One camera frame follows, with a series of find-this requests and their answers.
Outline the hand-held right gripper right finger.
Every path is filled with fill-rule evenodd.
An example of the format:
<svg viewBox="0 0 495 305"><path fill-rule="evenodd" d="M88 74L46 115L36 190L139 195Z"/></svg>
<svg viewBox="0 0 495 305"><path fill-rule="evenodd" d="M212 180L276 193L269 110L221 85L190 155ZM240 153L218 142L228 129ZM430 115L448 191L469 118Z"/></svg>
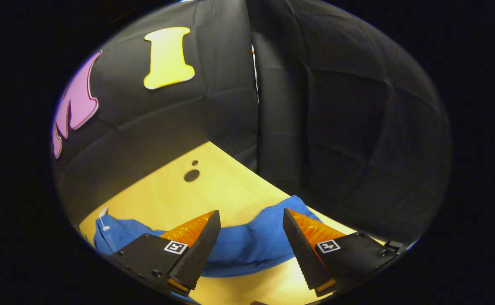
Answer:
<svg viewBox="0 0 495 305"><path fill-rule="evenodd" d="M364 232L345 234L288 208L283 210L283 230L317 297L357 288L399 255L399 247L381 244Z"/></svg>

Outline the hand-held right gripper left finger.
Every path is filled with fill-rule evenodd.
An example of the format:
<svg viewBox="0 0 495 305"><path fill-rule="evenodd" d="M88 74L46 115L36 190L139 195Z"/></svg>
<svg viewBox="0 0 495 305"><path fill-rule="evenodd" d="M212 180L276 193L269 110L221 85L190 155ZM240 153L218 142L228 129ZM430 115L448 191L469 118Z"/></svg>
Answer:
<svg viewBox="0 0 495 305"><path fill-rule="evenodd" d="M108 260L152 289L188 297L196 288L220 230L220 212L213 210L160 236L142 234Z"/></svg>

